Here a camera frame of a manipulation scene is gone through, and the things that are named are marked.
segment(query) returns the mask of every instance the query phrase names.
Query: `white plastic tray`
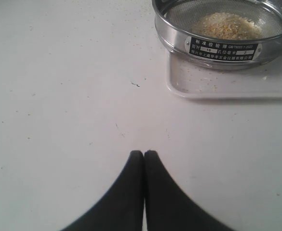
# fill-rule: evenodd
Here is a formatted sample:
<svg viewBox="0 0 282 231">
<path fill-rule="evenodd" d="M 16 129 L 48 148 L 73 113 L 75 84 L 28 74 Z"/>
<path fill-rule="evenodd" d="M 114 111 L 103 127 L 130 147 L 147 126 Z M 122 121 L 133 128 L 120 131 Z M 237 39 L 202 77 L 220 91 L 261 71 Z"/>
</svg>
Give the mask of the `white plastic tray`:
<svg viewBox="0 0 282 231">
<path fill-rule="evenodd" d="M 167 86 L 190 99 L 282 98 L 282 56 L 241 71 L 215 71 L 196 66 L 167 51 Z"/>
</svg>

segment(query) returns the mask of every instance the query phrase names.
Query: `black label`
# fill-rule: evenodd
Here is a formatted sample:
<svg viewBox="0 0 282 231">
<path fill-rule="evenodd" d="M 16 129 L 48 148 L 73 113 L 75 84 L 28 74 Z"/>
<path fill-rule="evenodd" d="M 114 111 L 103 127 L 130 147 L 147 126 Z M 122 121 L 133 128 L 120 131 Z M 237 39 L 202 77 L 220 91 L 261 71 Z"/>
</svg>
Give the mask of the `black label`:
<svg viewBox="0 0 282 231">
<path fill-rule="evenodd" d="M 191 38 L 190 54 L 213 60 L 239 62 L 253 60 L 258 44 L 227 44 Z"/>
</svg>

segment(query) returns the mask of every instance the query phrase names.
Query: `white table surface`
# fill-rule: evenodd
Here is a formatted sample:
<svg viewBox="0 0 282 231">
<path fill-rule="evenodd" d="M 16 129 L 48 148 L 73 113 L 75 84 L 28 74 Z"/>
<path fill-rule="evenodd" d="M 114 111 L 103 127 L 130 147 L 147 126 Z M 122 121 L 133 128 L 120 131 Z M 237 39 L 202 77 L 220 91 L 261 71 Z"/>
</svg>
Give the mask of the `white table surface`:
<svg viewBox="0 0 282 231">
<path fill-rule="evenodd" d="M 236 230 L 282 231 L 282 101 L 183 100 L 165 58 L 150 0 L 0 0 L 0 231 L 65 227 L 135 149 Z"/>
</svg>

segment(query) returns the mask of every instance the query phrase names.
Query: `black object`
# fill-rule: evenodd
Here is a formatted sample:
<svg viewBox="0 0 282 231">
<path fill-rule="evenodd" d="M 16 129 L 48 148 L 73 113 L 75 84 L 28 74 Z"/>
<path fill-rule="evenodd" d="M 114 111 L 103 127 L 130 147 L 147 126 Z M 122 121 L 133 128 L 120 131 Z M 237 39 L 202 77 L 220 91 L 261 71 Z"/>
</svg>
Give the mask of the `black object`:
<svg viewBox="0 0 282 231">
<path fill-rule="evenodd" d="M 157 152 L 146 152 L 144 160 L 148 231 L 232 231 L 190 200 Z"/>
<path fill-rule="evenodd" d="M 82 217 L 62 231 L 141 231 L 144 157 L 132 151 L 109 191 Z"/>
</svg>

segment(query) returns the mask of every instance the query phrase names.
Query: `metal sieve rim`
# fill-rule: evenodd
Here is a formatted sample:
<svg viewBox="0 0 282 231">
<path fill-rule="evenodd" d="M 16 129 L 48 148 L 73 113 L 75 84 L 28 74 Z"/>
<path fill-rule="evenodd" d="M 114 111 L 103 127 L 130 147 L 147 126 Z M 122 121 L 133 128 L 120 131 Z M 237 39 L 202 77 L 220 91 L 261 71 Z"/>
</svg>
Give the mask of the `metal sieve rim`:
<svg viewBox="0 0 282 231">
<path fill-rule="evenodd" d="M 158 1 L 162 1 L 163 3 L 166 3 L 166 6 L 163 7 L 161 9 L 161 11 L 158 9 L 157 7 L 157 2 Z M 213 37 L 208 37 L 208 36 L 204 36 L 204 35 L 200 35 L 200 34 L 196 34 L 196 33 L 191 33 L 191 32 L 188 32 L 184 29 L 181 29 L 175 25 L 173 25 L 172 23 L 170 23 L 168 20 L 166 20 L 166 18 L 162 15 L 162 12 L 165 11 L 165 9 L 168 8 L 168 6 L 170 5 L 173 5 L 175 2 L 178 2 L 178 1 L 181 1 L 181 0 L 152 0 L 152 6 L 154 8 L 154 11 L 156 13 L 157 16 L 159 16 L 168 26 L 172 27 L 173 29 L 183 33 L 183 34 L 186 34 L 188 36 L 191 36 L 191 37 L 199 37 L 201 39 L 206 39 L 206 40 L 210 40 L 210 41 L 218 41 L 218 42 L 231 42 L 231 43 L 234 43 L 234 44 L 242 44 L 242 43 L 261 43 L 261 42 L 267 42 L 267 41 L 270 41 L 270 40 L 274 40 L 274 39 L 277 39 L 277 38 L 281 38 L 282 37 L 282 34 L 278 34 L 278 35 L 275 35 L 275 36 L 271 36 L 271 37 L 267 37 L 267 38 L 260 38 L 260 39 L 252 39 L 252 40 L 231 40 L 231 39 L 220 39 L 220 38 L 213 38 Z"/>
</svg>

